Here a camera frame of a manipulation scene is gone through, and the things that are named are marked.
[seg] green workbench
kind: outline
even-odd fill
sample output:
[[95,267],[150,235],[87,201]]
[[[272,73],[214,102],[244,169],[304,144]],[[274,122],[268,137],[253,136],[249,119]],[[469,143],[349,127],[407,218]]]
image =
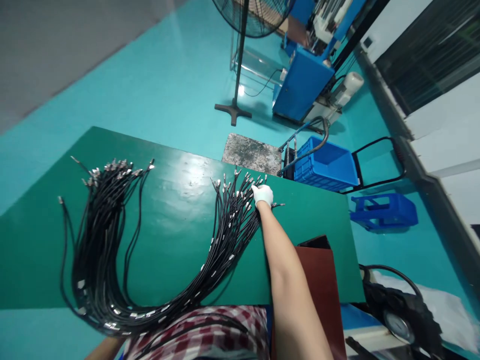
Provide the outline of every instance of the green workbench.
[[[216,195],[210,177],[221,179],[226,173],[228,182],[235,166],[92,127],[0,218],[0,309],[65,306],[59,291],[64,238],[57,197],[64,198],[77,229],[88,193],[81,181],[86,174],[70,155],[89,169],[102,167],[113,158],[128,159],[136,169],[145,168],[155,158],[155,169],[143,192],[141,232],[128,284],[132,298],[141,305],[159,305],[173,298],[194,278],[207,257]],[[286,203],[274,213],[295,245],[327,235],[340,301],[364,301],[347,197],[274,176],[268,178],[268,185],[274,201]],[[137,218],[138,198],[133,197],[127,207],[121,259]],[[70,278],[71,250],[66,279]],[[119,272],[122,263],[118,261]],[[259,230],[233,274],[204,304],[270,302],[268,264]]]

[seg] person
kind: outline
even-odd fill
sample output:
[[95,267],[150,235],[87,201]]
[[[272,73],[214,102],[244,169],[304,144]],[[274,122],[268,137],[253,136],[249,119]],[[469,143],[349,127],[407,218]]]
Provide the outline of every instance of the person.
[[[270,269],[276,355],[280,360],[333,360],[300,259],[272,212],[272,189],[267,185],[252,189]],[[235,319],[247,331],[225,319]],[[268,337],[263,306],[202,307],[166,330],[128,340],[123,356],[124,360],[267,360]],[[114,360],[123,344],[124,339],[107,337],[86,359]]]

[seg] black hose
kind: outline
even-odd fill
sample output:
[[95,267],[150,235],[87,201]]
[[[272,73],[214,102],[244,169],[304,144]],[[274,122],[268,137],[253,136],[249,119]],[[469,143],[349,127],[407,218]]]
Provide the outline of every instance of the black hose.
[[398,271],[397,269],[394,269],[393,267],[390,267],[390,266],[386,266],[386,265],[361,265],[361,264],[358,264],[359,267],[360,267],[360,270],[363,270],[364,271],[364,275],[363,275],[363,281],[365,282],[369,282],[370,281],[370,271],[368,270],[373,270],[373,269],[381,269],[381,270],[387,270],[391,273],[394,273],[395,275],[401,277],[403,280],[405,280],[408,285],[411,286],[411,288],[413,289],[413,291],[415,292],[415,295],[418,296],[418,298],[423,301],[424,300],[424,297],[422,296],[422,293],[420,292],[419,288],[417,287],[417,285],[415,285],[415,283],[410,280],[405,274],[403,274],[402,272]]

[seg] pressure gauge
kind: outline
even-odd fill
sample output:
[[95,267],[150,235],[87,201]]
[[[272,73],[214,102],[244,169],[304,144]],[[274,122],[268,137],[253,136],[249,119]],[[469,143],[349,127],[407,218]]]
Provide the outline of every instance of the pressure gauge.
[[415,341],[415,334],[412,332],[409,323],[403,320],[400,316],[385,310],[383,313],[383,319],[385,320],[388,330],[394,335],[404,339],[409,344],[412,344]]

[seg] hand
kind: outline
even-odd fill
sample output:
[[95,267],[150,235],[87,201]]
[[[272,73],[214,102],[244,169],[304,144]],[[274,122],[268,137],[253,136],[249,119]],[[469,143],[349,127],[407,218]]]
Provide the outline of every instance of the hand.
[[274,202],[274,192],[268,185],[260,185],[256,187],[255,185],[251,186],[251,190],[253,191],[253,199],[255,200],[255,206],[258,208],[259,202],[266,202],[268,206],[272,206]]

